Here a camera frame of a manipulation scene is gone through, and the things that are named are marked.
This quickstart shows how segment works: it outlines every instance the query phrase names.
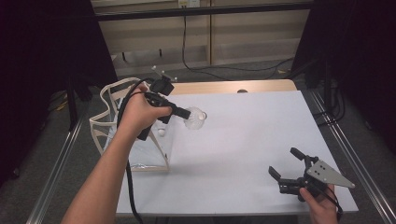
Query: wire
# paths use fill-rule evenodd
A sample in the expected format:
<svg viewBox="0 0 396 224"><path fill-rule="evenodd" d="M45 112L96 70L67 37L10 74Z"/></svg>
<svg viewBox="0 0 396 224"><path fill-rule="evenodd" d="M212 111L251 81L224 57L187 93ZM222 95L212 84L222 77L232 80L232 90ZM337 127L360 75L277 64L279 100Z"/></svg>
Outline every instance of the wire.
<svg viewBox="0 0 396 224"><path fill-rule="evenodd" d="M337 196L335 196L334 191L332 191L329 186L327 186L327 189L332 193L332 196L334 196L334 199L330 197L327 193L323 192L323 190L319 189L317 186L315 186L312 183L309 183L309 186L317 190L321 195L323 195L327 200L329 200L331 203L333 203L337 207L337 221L340 221L342 215L344 214L344 210L341 207L340 203L338 202Z"/></svg>
<svg viewBox="0 0 396 224"><path fill-rule="evenodd" d="M134 86L128 91L128 93L126 93L124 99L122 100L122 103L120 105L120 109L119 109L119 114L117 116L117 128L120 126L120 122L123 116L123 112L125 110L126 105L128 104L128 101L136 94L139 93L143 93L142 91L138 91L138 92L134 92L136 90L136 88L143 83L144 81L154 81L153 78L144 78L144 79L140 79L138 82L136 82L134 84ZM136 211L136 206L134 204L134 184L132 181L132 172L131 172L131 164L129 163L129 160L127 162L127 165L125 167L126 170L126 175L127 175L127 179L128 179L128 191L129 191L129 203L131 205L131 209L132 209L132 213L134 214L134 217L136 218L136 220L140 223L143 224L143 219L142 217L137 213Z"/></svg>
<svg viewBox="0 0 396 224"><path fill-rule="evenodd" d="M338 106L338 111L337 111L336 115L333 116L333 118L332 118L331 120L328 120L328 121L325 121L325 122L322 122L322 123L318 124L319 127L320 127L320 126L323 126L323 125L334 124L334 123L340 121L340 120L344 117L344 115L345 115L345 113L346 113L346 103L345 103L344 94L341 92L341 90L339 89L339 87L336 88L336 92L339 92L339 93L340 93L342 105L339 105L339 103L338 103L338 95L335 95L336 97L334 97L334 99L335 99L336 105L334 105L334 106L332 107L332 109L334 109L336 106Z"/></svg>
<svg viewBox="0 0 396 224"><path fill-rule="evenodd" d="M313 116L315 119L318 119L318 118L320 118L320 116L326 115L326 114L330 114L330 115L332 115L333 117L337 117L337 116L339 115L339 113L340 113L340 106L339 106L338 97L337 97L337 93L338 93L339 88L336 87L336 88L332 88L332 89L335 89L335 91L334 91L333 94L332 94L332 98L334 99L334 103L332 102L332 106L330 107L330 109L326 109L325 111L312 114L312 116ZM334 113L333 113L333 111L334 111L335 108L337 108L337 113L336 113L336 115L334 115Z"/></svg>
<svg viewBox="0 0 396 224"><path fill-rule="evenodd" d="M200 68L191 68L191 67L189 67L187 65L186 59L185 59L186 33L187 33L187 17L184 17L183 46L182 46L182 51L181 51L181 60L182 60L182 62L184 64L184 66L187 69L189 69L190 71L192 71L192 72L210 75L212 77L216 77L216 78L219 78L219 79L222 79L222 80L226 80L226 81L231 81L231 80L228 79L228 78L225 78L225 77L219 77L219 76L214 75L212 73L203 72L202 70L205 70L205 69L232 69L232 70L239 70L239 71L246 71L246 72L260 72L260 71L266 71L266 70L270 70L270 69L275 68L274 73L271 76L265 78L265 79L269 79L269 78L273 77L276 74L276 70L281 64L289 62L289 61L294 59L294 57L288 58L287 60L282 61L282 62L280 62L280 63L278 63L278 64L276 64L274 66L270 66L270 67L266 67L266 68L259 68L259 69L246 69L246 68L229 67L229 66L205 66L205 67L200 67Z"/></svg>
<svg viewBox="0 0 396 224"><path fill-rule="evenodd" d="M297 69L292 71L290 74L288 74L286 77L284 77L284 79L297 78L297 76L301 75L303 72L305 72L305 70L309 69L311 66L318 63L318 61L319 61L319 59L313 59L313 60L309 61L308 63L301 65L300 67L298 67Z"/></svg>

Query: finger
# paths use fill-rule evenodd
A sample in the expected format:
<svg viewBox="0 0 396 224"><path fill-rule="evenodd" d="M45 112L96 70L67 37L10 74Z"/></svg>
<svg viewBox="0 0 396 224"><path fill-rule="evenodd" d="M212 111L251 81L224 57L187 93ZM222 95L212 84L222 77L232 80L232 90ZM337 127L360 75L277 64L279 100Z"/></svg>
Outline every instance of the finger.
<svg viewBox="0 0 396 224"><path fill-rule="evenodd" d="M312 194L305 188L300 188L300 194L304 200L308 203L309 207L314 211L319 209L319 204L317 200L312 196Z"/></svg>
<svg viewBox="0 0 396 224"><path fill-rule="evenodd" d="M334 185L329 184L326 189L326 194L329 195L331 198L335 199L335 190Z"/></svg>
<svg viewBox="0 0 396 224"><path fill-rule="evenodd" d="M143 83L140 84L140 85L138 85L138 86L136 87L136 89L137 89L138 91L147 91L147 90L148 90L148 88L146 87L146 85L144 85Z"/></svg>

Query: electrical cable on wall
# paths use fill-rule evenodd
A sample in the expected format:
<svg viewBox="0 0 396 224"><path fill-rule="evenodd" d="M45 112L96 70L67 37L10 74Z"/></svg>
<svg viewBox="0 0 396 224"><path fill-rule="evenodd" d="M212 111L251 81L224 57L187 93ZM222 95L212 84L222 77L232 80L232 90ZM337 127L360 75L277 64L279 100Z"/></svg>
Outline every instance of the electrical cable on wall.
<svg viewBox="0 0 396 224"><path fill-rule="evenodd" d="M266 67L266 68L259 68L259 69L246 69L246 68L237 68L237 67L229 67L229 66L205 66L205 67L200 67L200 68L191 68L187 65L186 59L185 59L186 35L187 35L186 33L187 33L187 17L184 17L183 46L182 46L182 51L181 51L181 59L182 59L184 66L191 72L210 75L212 77L216 77L218 79L222 79L222 80L226 80L226 81L231 81L231 80L226 77L219 77L215 74L204 72L203 70L205 70L205 69L232 69L232 70L239 70L239 71L245 71L245 72L260 72L260 71L275 69L271 76L264 78L264 79L269 79L276 74L276 70L281 64L292 61L294 59L294 58L288 58L287 60L284 60L274 66L270 66L270 67Z"/></svg>

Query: power outlet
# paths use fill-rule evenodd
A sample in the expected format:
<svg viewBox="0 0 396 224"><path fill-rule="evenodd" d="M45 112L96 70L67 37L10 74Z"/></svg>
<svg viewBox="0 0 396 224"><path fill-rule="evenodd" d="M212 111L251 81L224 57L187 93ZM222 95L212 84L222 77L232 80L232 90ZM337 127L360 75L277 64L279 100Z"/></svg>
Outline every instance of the power outlet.
<svg viewBox="0 0 396 224"><path fill-rule="evenodd" d="M178 7L189 7L189 0L178 0Z"/></svg>
<svg viewBox="0 0 396 224"><path fill-rule="evenodd" d="M189 0L189 7L200 7L201 1L200 0Z"/></svg>

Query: black cable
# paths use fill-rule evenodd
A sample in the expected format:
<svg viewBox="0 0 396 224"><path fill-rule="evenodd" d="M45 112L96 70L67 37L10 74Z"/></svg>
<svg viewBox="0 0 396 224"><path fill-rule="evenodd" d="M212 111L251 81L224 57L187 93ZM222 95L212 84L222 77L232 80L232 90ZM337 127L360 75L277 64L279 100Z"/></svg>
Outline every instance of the black cable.
<svg viewBox="0 0 396 224"><path fill-rule="evenodd" d="M120 126L120 122L122 119L122 115L123 112L125 110L126 105L128 104L128 101L131 99L131 97L133 97L134 95L138 94L138 93L143 93L142 91L139 92L135 92L133 93L136 88L143 83L144 81L154 81L153 78L144 78L139 80L138 82L136 82L131 89L128 91L128 93L126 93L124 99L122 100L122 103L120 105L120 109L119 109L119 114L117 116L117 128ZM128 191L129 191L129 203L131 205L131 209L132 209L132 213L134 214L134 217L136 218L136 220L140 223L143 224L143 219L142 217L137 213L136 211L136 206L134 204L134 184L132 181L132 172L131 172L131 164L129 163L129 160L127 162L127 166L125 167L126 170L126 175L127 175L127 179L128 179Z"/></svg>
<svg viewBox="0 0 396 224"><path fill-rule="evenodd" d="M308 63L301 65L300 67L298 67L296 70L294 70L290 74L288 74L286 77L284 77L284 79L295 79L295 78L297 78L297 76L299 76L300 74L305 72L306 69L309 69L312 65L314 65L315 63L318 63L318 62L319 62L319 59L311 60Z"/></svg>
<svg viewBox="0 0 396 224"><path fill-rule="evenodd" d="M346 113L346 104L345 104L344 94L341 92L341 90L339 88L337 88L337 91L340 93L340 96L341 96L342 109L341 109L341 106L339 105L339 111L337 112L337 114L335 116L333 116L333 118L331 120L328 120L328 121L325 121L325 122L322 122L322 123L318 124L319 127L323 126L323 125L333 124L335 122L340 121L344 117L344 115Z"/></svg>
<svg viewBox="0 0 396 224"><path fill-rule="evenodd" d="M332 112L334 114L335 118L337 118L341 112L340 102L338 101L338 92L339 92L339 88L337 87L337 88L335 88L335 90L333 92L333 96L332 96L332 98L334 99L334 105L332 105L332 110L335 110L335 108L337 108L336 113Z"/></svg>
<svg viewBox="0 0 396 224"><path fill-rule="evenodd" d="M350 13L349 13L348 15L346 15L345 18L343 19L343 21L346 21L346 26L345 26L344 30L342 30L342 31L340 32L340 33L341 33L341 39L340 39L340 41L339 41L340 44L337 45L337 46L334 48L334 51L333 51L333 52L335 52L335 53L332 55L332 58L334 57L334 55L336 55L337 52L340 52L341 44L342 44L342 42L345 40L345 38L346 38L346 36L347 36L347 31L348 31L348 28L349 28L349 26L350 26L350 23L351 23L353 14L355 13L356 6L357 6L357 0L353 0L353 2L351 3ZM339 89L339 86L340 86L340 85L343 83L343 81L345 80L346 74L350 74L350 71L349 71L349 70L351 69L352 64L355 63L355 62L359 59L360 56L355 57L355 58L350 62L349 67L346 69L345 74L338 80L338 86L337 86L337 88L336 88L336 91L334 92L334 97L333 97L333 98L335 99L335 102L334 102L334 105L332 106L332 110L335 109L335 108L337 107L337 105L339 104L339 102L338 102L338 97L336 96L336 95L337 95L337 92L340 90L340 89ZM341 113L341 106L339 106L339 107L338 107L338 111L337 111L336 115L334 116L334 119L333 119L333 120L320 123L320 124L318 124L318 126L322 126L322 125L326 125L326 124L335 123L336 121L339 121L340 119L342 119L342 118L344 117L345 112L346 112L346 107L345 107L344 95L343 95L343 93L341 93L341 91L340 91L340 95L341 95L341 98L342 98L342 101L343 101L343 111L342 111L341 116L340 116L339 118L337 118L338 115ZM330 111L330 112L329 112L329 111L324 111L324 112L322 112L322 114L326 114L326 113L331 113L331 114L332 114L332 111Z"/></svg>
<svg viewBox="0 0 396 224"><path fill-rule="evenodd" d="M312 114L312 117L314 117L314 119L319 119L319 118L321 118L321 116L324 116L324 115L327 115L327 114L329 114L332 117L337 117L338 116L338 114L340 112L340 106L339 106L339 102L338 102L338 98L337 98L337 91L333 92L333 97L332 98L335 99L335 100L334 100L334 104L332 103L331 108L330 109L326 109L326 110L324 110L322 112L318 112L318 113ZM334 115L334 113L333 113L335 108L338 108L337 115Z"/></svg>
<svg viewBox="0 0 396 224"><path fill-rule="evenodd" d="M214 68L214 69L232 69L232 70L239 70L239 71L246 71L246 72L260 72L260 71L265 71L265 70L270 70L270 69L275 68L274 73L273 73L271 76L265 78L265 79L269 79L269 78L273 77L273 76L276 74L276 69L277 69L281 64L286 63L286 62L289 62L289 61L291 61L291 60L294 59L294 57L288 58L287 60L282 61L282 62L280 62L280 63L278 63L278 64L276 64L276 65L274 65L274 66L270 66L270 67L266 67L266 68L259 68L259 69L246 69L246 68L237 68L237 67L229 67L229 66L205 66L205 67L200 67L200 68L191 68L191 67L189 67L189 66L187 65L186 59L185 59L186 33L187 33L187 18L184 17L183 46L182 46L182 51L181 51L181 60L182 60L182 62L183 62L183 64L184 64L184 66L185 66L187 69L189 69L190 71L192 71L192 72L210 75L210 76L212 76L212 77L216 77L216 78L223 79L223 80L226 80L226 81L231 81L231 80L228 79L228 78L225 78L225 77L219 77L219 76L217 76L217 75L214 75L214 74L211 74L211 73L208 73L208 72L203 72L202 70L205 70L205 69L213 69L213 68Z"/></svg>
<svg viewBox="0 0 396 224"><path fill-rule="evenodd" d="M341 207L340 203L338 202L337 196L335 196L334 191L332 191L329 186L327 186L327 189L330 190L332 195L334 196L334 199L330 197L327 193L323 192L323 190L319 189L317 186L313 185L312 183L309 183L309 187L314 188L317 190L321 195L323 195L327 200L329 200L331 203L333 203L337 207L337 221L340 221L342 215L344 214L344 210Z"/></svg>

